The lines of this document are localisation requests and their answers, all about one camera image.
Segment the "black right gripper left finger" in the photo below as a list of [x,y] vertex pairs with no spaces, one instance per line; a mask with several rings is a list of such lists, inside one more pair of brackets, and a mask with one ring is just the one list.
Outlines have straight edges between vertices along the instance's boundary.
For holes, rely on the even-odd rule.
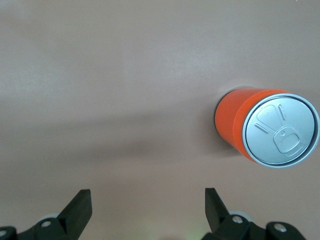
[[79,240],[91,216],[91,191],[82,189],[56,217],[44,218],[20,233],[13,226],[1,226],[0,240]]

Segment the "orange can with silver lid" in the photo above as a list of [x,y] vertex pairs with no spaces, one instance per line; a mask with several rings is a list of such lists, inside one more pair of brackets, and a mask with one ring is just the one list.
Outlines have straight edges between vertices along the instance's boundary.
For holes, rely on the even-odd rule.
[[219,102],[219,135],[244,157],[262,166],[295,166],[320,140],[320,116],[305,98],[283,89],[238,88]]

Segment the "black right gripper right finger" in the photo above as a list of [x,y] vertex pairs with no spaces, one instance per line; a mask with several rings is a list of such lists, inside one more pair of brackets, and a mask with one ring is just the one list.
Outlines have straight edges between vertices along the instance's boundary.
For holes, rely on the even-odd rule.
[[231,214],[215,188],[205,189],[205,216],[210,227],[201,240],[307,240],[293,225],[271,221],[265,228]]

